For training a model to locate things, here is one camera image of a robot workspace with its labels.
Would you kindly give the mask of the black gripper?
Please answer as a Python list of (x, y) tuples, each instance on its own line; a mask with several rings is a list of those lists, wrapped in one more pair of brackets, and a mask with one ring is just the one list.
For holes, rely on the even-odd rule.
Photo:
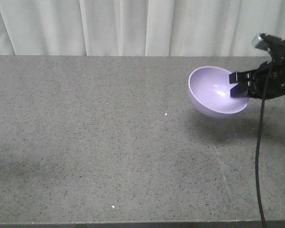
[(273, 99), (285, 95), (285, 39), (266, 34), (264, 40), (271, 61), (256, 70), (229, 74), (229, 83), (238, 83), (231, 88), (231, 97), (261, 99), (265, 95), (265, 99)]

